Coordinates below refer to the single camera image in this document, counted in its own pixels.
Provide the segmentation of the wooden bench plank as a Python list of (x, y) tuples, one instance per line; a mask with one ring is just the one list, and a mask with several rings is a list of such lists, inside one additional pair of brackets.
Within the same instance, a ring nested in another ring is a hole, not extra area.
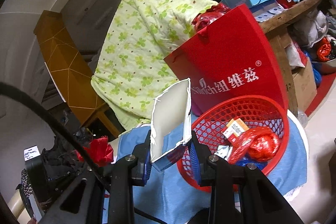
[(260, 23), (260, 27), (271, 44), (276, 56), (285, 85), (288, 109), (294, 115), (298, 114), (298, 103), (291, 68), (285, 51), (285, 48), (290, 44), (288, 27), (317, 8), (321, 1), (322, 0), (303, 0), (282, 13)]

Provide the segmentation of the black clothing pile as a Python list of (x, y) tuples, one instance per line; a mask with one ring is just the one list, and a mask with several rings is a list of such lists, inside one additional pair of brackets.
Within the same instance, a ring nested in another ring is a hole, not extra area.
[(46, 212), (86, 166), (72, 145), (56, 136), (51, 149), (44, 148), (25, 162), (21, 189), (26, 197), (33, 195), (38, 206)]

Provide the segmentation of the brown cardboard box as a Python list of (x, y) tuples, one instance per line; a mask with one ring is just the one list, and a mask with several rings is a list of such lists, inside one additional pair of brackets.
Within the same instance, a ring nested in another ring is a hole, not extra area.
[(296, 67), (296, 69), (292, 71), (292, 77), (298, 110), (305, 112), (317, 95), (311, 61), (308, 59), (304, 68)]

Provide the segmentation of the red paper gift bag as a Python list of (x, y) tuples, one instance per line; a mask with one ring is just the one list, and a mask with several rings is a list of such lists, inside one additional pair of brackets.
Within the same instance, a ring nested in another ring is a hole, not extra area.
[(164, 61), (179, 80), (191, 80), (191, 100), (200, 108), (258, 95), (288, 109), (276, 56), (246, 5), (210, 23)]

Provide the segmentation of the magenta fabric bag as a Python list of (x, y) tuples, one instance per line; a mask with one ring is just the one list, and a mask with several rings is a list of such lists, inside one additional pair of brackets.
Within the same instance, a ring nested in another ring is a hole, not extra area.
[(191, 111), (197, 117), (203, 115), (208, 110), (209, 108), (200, 108), (194, 101), (191, 102)]

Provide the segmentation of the green clover pattern quilt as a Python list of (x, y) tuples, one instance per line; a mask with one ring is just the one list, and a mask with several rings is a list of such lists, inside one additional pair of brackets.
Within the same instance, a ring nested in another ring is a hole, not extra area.
[(214, 5), (213, 0), (121, 0), (91, 85), (125, 130), (150, 122), (155, 97), (178, 80), (164, 58), (194, 35), (193, 19)]

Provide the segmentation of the light blue cloth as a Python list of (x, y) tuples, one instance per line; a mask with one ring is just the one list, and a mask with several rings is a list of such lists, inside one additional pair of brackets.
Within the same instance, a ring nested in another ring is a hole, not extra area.
[[(289, 141), (284, 155), (268, 174), (268, 179), (285, 197), (293, 201), (307, 182), (307, 136), (293, 114), (288, 114)], [(177, 165), (163, 172), (155, 168), (144, 187), (133, 188), (135, 208), (166, 223), (187, 223), (198, 211), (210, 206), (210, 193), (190, 186)]]

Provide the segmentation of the red plastic bag trash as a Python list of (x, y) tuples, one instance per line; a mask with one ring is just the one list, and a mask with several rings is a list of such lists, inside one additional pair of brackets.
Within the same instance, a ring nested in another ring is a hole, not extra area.
[(227, 160), (230, 164), (236, 164), (245, 155), (258, 162), (269, 161), (281, 144), (280, 138), (269, 127), (251, 128), (230, 142), (233, 147)]

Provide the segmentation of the torn white blue carton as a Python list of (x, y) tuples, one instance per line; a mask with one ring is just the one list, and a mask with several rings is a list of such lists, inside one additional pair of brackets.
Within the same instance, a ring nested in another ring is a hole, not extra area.
[[(182, 139), (163, 151), (164, 138), (180, 125)], [(178, 81), (155, 97), (150, 122), (150, 161), (163, 172), (179, 161), (191, 141), (191, 80)]]

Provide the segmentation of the blue shiny plastic bag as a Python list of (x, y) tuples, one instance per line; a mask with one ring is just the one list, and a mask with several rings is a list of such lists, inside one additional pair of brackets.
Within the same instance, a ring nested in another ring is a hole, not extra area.
[(249, 163), (255, 164), (258, 167), (258, 169), (260, 169), (260, 170), (263, 170), (268, 165), (267, 161), (266, 162), (259, 162), (259, 161), (251, 159), (249, 156), (243, 156), (240, 160), (238, 160), (235, 163), (235, 165), (246, 166)]

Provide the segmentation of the brown wooden cabinet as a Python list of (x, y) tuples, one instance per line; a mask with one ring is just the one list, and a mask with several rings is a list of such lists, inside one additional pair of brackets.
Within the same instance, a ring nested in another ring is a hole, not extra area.
[(34, 29), (39, 47), (55, 86), (81, 125), (96, 120), (118, 137), (120, 130), (105, 115), (108, 105), (91, 86), (92, 71), (77, 49), (62, 15), (43, 11)]

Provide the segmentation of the red plastic mesh basket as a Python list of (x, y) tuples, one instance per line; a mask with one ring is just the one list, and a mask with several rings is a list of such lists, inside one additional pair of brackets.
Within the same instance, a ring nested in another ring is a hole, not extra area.
[(240, 118), (249, 128), (264, 126), (270, 128), (280, 138), (280, 147), (275, 156), (262, 169), (265, 175), (276, 167), (285, 153), (289, 140), (289, 122), (284, 110), (277, 102), (265, 96), (240, 96), (226, 100), (212, 107), (192, 122), (191, 129), (199, 143), (205, 144), (214, 153), (219, 145), (224, 145), (226, 125)]

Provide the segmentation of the orange white small box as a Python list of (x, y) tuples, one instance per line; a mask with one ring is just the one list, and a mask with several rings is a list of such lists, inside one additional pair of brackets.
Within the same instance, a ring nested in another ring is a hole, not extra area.
[(240, 119), (231, 119), (225, 126), (223, 135), (231, 143), (235, 143), (239, 136), (248, 131), (249, 127)]

